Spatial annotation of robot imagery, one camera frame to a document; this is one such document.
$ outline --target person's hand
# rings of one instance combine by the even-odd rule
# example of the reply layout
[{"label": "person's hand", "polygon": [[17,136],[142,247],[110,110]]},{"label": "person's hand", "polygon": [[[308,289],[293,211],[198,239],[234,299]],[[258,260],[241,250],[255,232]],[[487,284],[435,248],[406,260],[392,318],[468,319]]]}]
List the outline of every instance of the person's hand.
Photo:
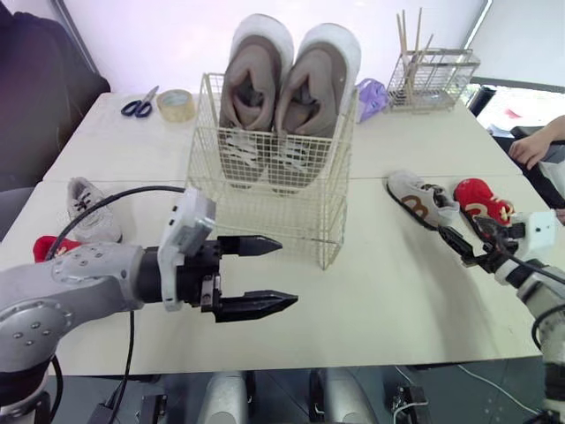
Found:
[{"label": "person's hand", "polygon": [[550,134],[544,130],[539,130],[529,137],[512,143],[508,155],[531,170],[547,154],[552,141]]}]

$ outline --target white table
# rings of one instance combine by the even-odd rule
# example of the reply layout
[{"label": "white table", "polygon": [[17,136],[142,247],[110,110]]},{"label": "white table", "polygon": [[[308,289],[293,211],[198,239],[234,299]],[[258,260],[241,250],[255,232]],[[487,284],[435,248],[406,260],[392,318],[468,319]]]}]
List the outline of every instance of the white table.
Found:
[{"label": "white table", "polygon": [[[195,119],[171,124],[156,106],[147,119],[123,117],[120,109],[140,97],[101,95],[44,181],[184,181]],[[399,169],[422,177],[521,175],[461,103],[429,114],[380,114],[356,126],[350,176],[382,178]]]},{"label": "white table", "polygon": [[125,104],[142,97],[101,95],[43,180],[185,180],[196,119],[167,122],[155,101],[147,118],[120,113]]},{"label": "white table", "polygon": [[[462,177],[427,178],[448,189]],[[546,209],[519,176],[486,178],[516,210]],[[151,182],[105,182],[114,193]],[[182,181],[173,182],[182,185]],[[65,183],[35,189],[0,245],[0,269],[33,259],[32,245],[67,222]],[[174,193],[140,194],[113,209],[124,242],[158,244]],[[532,318],[510,286],[482,269],[466,269],[436,232],[428,231],[386,194],[382,179],[350,182],[343,250],[322,271],[314,260],[284,255],[222,261],[226,296],[274,289],[297,294],[287,310],[256,322],[215,324],[211,314],[185,307],[168,314],[162,305],[137,313],[134,374],[421,364],[493,360],[539,354],[530,338]],[[458,220],[455,227],[480,243]],[[565,235],[546,260],[565,267]],[[65,337],[58,355],[68,375],[123,372],[126,314],[87,323]]]},{"label": "white table", "polygon": [[394,170],[421,177],[522,175],[460,102],[451,111],[385,113],[357,125],[352,178],[382,178]]}]

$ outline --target white sole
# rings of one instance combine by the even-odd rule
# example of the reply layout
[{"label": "white sole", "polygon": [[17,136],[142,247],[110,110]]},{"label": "white sole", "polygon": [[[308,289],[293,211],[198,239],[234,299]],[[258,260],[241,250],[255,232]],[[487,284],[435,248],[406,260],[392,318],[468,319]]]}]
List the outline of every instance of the white sole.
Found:
[{"label": "white sole", "polygon": [[281,83],[286,78],[294,58],[294,46],[289,30],[281,22],[268,15],[255,13],[241,21],[231,42],[230,60],[237,52],[239,44],[250,35],[265,37],[273,43],[281,55]]},{"label": "white sole", "polygon": [[337,24],[321,24],[306,33],[304,40],[300,43],[298,57],[305,49],[318,42],[331,44],[339,50],[345,59],[347,79],[343,87],[343,97],[339,108],[340,114],[344,114],[349,107],[351,94],[355,88],[355,80],[361,67],[361,46],[349,29]]}]

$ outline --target tape roll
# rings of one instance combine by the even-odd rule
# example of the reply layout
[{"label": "tape roll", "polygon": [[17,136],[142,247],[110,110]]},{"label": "tape roll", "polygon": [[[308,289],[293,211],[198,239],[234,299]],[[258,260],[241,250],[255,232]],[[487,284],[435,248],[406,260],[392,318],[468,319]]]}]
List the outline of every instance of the tape roll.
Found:
[{"label": "tape roll", "polygon": [[184,122],[196,115],[194,100],[188,91],[169,90],[157,96],[157,107],[169,122]]}]

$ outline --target gray robot arm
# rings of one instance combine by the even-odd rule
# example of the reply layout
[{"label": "gray robot arm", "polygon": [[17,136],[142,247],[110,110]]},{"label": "gray robot arm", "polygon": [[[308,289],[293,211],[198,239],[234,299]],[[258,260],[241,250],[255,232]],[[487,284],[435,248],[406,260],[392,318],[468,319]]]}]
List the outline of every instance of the gray robot arm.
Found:
[{"label": "gray robot arm", "polygon": [[278,291],[222,297],[223,255],[256,256],[281,245],[261,236],[206,240],[213,206],[200,192],[187,190],[158,248],[89,244],[0,272],[0,423],[37,406],[59,340],[84,322],[156,302],[167,310],[183,302],[201,307],[217,322],[254,320],[298,300]]},{"label": "gray robot arm", "polygon": [[[479,265],[494,273],[500,284],[515,287],[517,297],[539,322],[537,343],[546,366],[546,411],[536,422],[565,422],[565,284],[543,274],[548,272],[565,280],[565,273],[539,260],[555,241],[554,212],[517,218],[511,228],[488,218],[476,220],[492,240],[483,247],[486,254],[475,256],[472,246],[452,228],[440,228],[440,235],[461,255],[466,266]],[[511,260],[509,254],[521,263]],[[536,333],[534,328],[532,336],[537,337]]]}]

